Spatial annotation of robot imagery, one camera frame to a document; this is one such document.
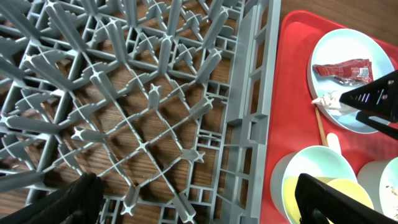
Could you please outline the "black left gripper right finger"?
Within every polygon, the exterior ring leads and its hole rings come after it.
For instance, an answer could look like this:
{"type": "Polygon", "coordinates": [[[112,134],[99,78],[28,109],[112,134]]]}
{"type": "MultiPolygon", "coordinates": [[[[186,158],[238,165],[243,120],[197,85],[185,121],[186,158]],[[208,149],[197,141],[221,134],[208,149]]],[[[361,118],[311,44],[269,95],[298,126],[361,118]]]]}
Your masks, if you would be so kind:
{"type": "Polygon", "coordinates": [[[309,174],[299,175],[295,199],[302,224],[397,224],[309,174]]]}

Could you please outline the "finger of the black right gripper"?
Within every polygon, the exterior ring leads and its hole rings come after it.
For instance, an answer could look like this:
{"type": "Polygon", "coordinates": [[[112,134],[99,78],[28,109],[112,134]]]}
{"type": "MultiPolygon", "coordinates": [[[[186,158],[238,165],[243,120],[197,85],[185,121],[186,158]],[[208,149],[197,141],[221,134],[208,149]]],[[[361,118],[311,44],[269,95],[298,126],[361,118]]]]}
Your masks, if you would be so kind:
{"type": "Polygon", "coordinates": [[[382,124],[378,121],[375,121],[373,119],[370,118],[371,116],[363,111],[360,111],[357,115],[356,115],[356,120],[360,121],[363,124],[366,124],[370,127],[372,127],[373,129],[385,134],[386,136],[389,136],[392,139],[397,140],[398,135],[397,135],[397,129],[393,128],[391,126],[388,126],[386,124],[382,124]]]}
{"type": "Polygon", "coordinates": [[[340,103],[358,110],[356,119],[365,121],[377,117],[397,122],[397,70],[373,82],[343,93],[340,103]]]}

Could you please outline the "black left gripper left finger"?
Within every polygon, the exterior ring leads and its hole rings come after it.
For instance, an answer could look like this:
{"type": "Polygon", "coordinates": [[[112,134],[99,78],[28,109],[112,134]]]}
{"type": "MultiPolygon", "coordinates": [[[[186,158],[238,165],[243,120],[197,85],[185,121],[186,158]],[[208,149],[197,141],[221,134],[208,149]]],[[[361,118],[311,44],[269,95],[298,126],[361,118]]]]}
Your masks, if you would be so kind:
{"type": "Polygon", "coordinates": [[[1,219],[1,224],[95,224],[103,203],[101,178],[84,173],[69,186],[1,219]]]}

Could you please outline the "red sauce packet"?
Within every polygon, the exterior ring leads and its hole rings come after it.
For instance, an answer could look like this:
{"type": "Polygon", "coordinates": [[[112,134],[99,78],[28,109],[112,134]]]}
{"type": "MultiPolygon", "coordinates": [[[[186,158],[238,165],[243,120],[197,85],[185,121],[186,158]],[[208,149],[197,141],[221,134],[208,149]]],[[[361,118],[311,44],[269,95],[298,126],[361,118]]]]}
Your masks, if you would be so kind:
{"type": "Polygon", "coordinates": [[[336,64],[313,65],[321,77],[331,77],[342,85],[367,85],[374,81],[372,62],[369,59],[352,59],[336,64]]]}

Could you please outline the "yellow plastic cup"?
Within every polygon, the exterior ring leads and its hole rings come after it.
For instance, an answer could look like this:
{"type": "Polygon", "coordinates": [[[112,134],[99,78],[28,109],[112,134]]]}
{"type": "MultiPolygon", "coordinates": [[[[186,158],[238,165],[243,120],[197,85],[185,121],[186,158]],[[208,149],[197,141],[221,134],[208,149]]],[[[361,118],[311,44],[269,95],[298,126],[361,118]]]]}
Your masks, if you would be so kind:
{"type": "MultiPolygon", "coordinates": [[[[298,177],[289,177],[284,180],[283,198],[284,207],[291,223],[300,223],[301,214],[295,199],[295,189],[298,182],[298,177]]],[[[321,182],[333,187],[341,193],[351,197],[357,202],[373,209],[373,203],[368,193],[357,182],[349,179],[331,178],[331,177],[317,177],[321,182]]]]}

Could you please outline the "white napkin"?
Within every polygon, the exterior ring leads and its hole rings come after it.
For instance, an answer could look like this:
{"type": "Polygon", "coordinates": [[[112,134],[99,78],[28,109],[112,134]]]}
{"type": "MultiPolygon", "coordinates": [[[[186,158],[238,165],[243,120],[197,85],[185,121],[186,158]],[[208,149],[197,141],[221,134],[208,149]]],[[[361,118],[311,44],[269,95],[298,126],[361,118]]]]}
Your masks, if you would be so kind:
{"type": "Polygon", "coordinates": [[[357,109],[340,102],[342,94],[341,91],[325,93],[323,96],[312,100],[312,104],[322,106],[334,116],[344,116],[357,112],[357,109]]]}

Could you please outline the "green bowl with rice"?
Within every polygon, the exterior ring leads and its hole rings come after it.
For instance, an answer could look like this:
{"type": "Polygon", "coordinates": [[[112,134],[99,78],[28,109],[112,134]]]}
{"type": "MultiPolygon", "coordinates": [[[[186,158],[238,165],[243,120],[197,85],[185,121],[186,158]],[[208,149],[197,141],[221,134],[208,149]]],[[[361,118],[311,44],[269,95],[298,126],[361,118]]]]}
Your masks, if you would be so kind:
{"type": "Polygon", "coordinates": [[[397,158],[367,163],[357,180],[370,196],[375,211],[397,221],[397,158]]]}

